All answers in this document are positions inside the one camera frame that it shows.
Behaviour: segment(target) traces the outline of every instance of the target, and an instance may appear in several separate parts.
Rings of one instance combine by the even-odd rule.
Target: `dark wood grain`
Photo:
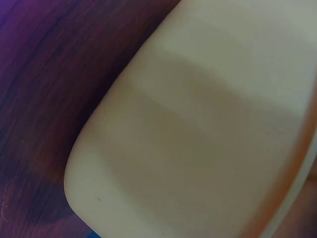
[[[0,0],[0,238],[87,237],[63,192],[69,152],[178,2]]]

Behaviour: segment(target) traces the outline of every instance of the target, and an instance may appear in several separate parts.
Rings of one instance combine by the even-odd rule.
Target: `white plastic object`
[[[104,238],[270,237],[316,155],[316,12],[183,0],[79,135],[73,210]]]

